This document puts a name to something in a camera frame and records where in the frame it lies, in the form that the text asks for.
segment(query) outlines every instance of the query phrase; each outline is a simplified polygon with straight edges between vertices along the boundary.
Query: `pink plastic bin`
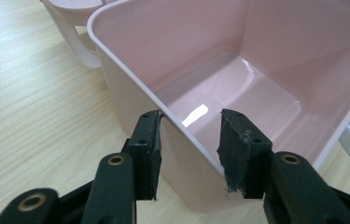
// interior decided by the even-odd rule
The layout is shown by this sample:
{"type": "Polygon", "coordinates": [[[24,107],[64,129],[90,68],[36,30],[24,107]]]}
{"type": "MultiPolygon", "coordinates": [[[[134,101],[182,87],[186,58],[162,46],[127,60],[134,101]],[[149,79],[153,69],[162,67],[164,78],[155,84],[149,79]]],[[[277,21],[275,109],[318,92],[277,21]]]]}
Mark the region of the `pink plastic bin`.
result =
{"type": "Polygon", "coordinates": [[[350,120],[350,0],[120,0],[88,32],[124,130],[167,115],[161,172],[197,211],[248,202],[226,193],[222,108],[315,168],[350,120]]]}

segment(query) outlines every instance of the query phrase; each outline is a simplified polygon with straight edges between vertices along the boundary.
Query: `light wood surface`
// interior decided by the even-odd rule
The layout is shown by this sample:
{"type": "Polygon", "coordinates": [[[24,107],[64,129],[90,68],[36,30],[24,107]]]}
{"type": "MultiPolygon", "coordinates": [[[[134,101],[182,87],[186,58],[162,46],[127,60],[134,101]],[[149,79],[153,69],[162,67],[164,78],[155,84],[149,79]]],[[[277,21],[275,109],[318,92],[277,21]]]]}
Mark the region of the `light wood surface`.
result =
{"type": "MultiPolygon", "coordinates": [[[[77,64],[42,3],[1,0],[0,212],[26,190],[64,195],[89,182],[99,160],[126,138],[102,71],[77,64]]],[[[320,174],[350,193],[350,159],[339,144],[320,174]]],[[[137,215],[139,223],[267,222],[260,201],[195,213],[162,177],[158,201],[138,203],[137,215]]]]}

